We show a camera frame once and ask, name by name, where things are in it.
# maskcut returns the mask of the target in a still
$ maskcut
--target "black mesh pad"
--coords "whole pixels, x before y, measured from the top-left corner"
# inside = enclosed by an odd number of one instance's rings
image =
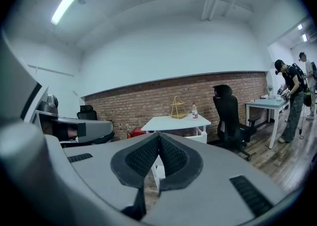
[[[181,170],[188,161],[185,152],[165,138],[160,139],[159,156],[164,164],[166,177]]]
[[[159,156],[166,176],[159,184],[160,192],[186,188],[202,171],[202,157],[196,150],[166,134],[160,134],[159,139]]]
[[[126,164],[143,178],[150,171],[153,163],[158,157],[159,143],[157,139],[153,139],[130,153],[126,159]]]
[[[121,184],[143,189],[144,178],[159,154],[158,139],[155,133],[114,154],[110,166]]]
[[[111,159],[111,169],[123,185],[141,190],[158,155],[166,176],[160,182],[160,191],[185,188],[203,168],[203,160],[197,151],[165,134],[156,133],[118,151]]]

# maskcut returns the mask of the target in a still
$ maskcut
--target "red brick wall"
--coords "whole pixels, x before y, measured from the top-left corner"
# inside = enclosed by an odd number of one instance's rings
[[[233,95],[238,99],[240,122],[245,123],[245,102],[258,99],[266,92],[264,72],[239,72],[197,75],[147,82],[124,88],[100,92],[85,98],[85,104],[92,105],[100,120],[112,120],[115,138],[124,139],[135,127],[144,126],[153,116],[168,115],[174,96],[178,95],[185,102],[187,111],[192,103],[197,105],[198,113],[212,122],[207,127],[208,140],[216,138],[219,116],[214,106],[213,86],[228,84]],[[265,121],[266,111],[251,108],[250,115],[261,114],[257,121]],[[172,132],[178,135],[193,135],[193,130]]]

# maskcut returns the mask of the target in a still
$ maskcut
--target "black grille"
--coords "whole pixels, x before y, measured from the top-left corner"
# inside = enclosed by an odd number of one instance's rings
[[[85,153],[85,154],[81,154],[81,155],[77,155],[77,156],[72,156],[72,157],[67,157],[70,163],[74,163],[74,162],[78,162],[78,161],[82,161],[88,158],[93,157],[91,154],[89,153]]]
[[[230,181],[256,217],[264,214],[273,207],[246,177],[237,176],[231,178]]]
[[[187,163],[185,152],[165,139],[161,139],[159,156],[164,164],[166,177],[178,172]]]
[[[125,162],[132,170],[145,177],[158,157],[158,150],[158,140],[154,139],[131,152]]]

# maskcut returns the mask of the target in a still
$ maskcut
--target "chair armrest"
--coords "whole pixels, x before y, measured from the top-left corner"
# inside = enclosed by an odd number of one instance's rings
[[[248,119],[248,122],[254,122],[254,121],[257,121],[261,118],[261,116],[258,116],[258,117],[255,117],[255,118],[249,118]]]
[[[256,121],[259,120],[260,118],[261,118],[261,116],[248,119],[248,122],[251,122],[251,128],[254,127]]]

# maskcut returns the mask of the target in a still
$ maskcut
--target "white wall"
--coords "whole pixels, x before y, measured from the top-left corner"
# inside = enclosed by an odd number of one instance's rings
[[[278,59],[281,59],[288,65],[291,65],[294,63],[291,50],[287,48],[286,46],[284,46],[283,44],[279,42],[275,42],[274,44],[269,46],[268,50],[271,56],[272,63],[274,63]],[[272,71],[273,71],[271,76],[272,85],[273,85],[274,94],[276,95],[279,87],[285,84],[285,80],[281,73],[279,73],[278,75],[275,75],[275,67],[272,68]]]
[[[284,58],[285,62],[293,63],[294,61],[286,47],[274,42],[289,33],[307,16],[308,11],[301,0],[259,0],[255,6],[255,14],[249,21],[249,25],[258,39],[265,63],[269,66],[266,80],[268,84],[273,85],[275,94],[280,84],[284,83],[280,74],[275,75],[275,60]]]
[[[250,25],[265,45],[271,45],[308,16],[301,0],[274,0],[265,10],[258,10],[250,20]]]
[[[298,61],[299,53],[305,52],[307,55],[307,59],[310,62],[315,62],[317,64],[317,41],[310,43],[310,42],[304,42],[300,45],[296,46],[292,49],[292,55],[294,62],[302,69],[303,72],[306,73],[306,66],[305,63]]]
[[[49,94],[58,98],[59,115],[77,118],[83,103],[76,95],[82,53],[20,16],[10,17],[3,28],[13,54],[29,66],[42,86],[49,86]]]
[[[80,96],[142,82],[230,71],[268,71],[246,24],[169,17],[85,53]]]

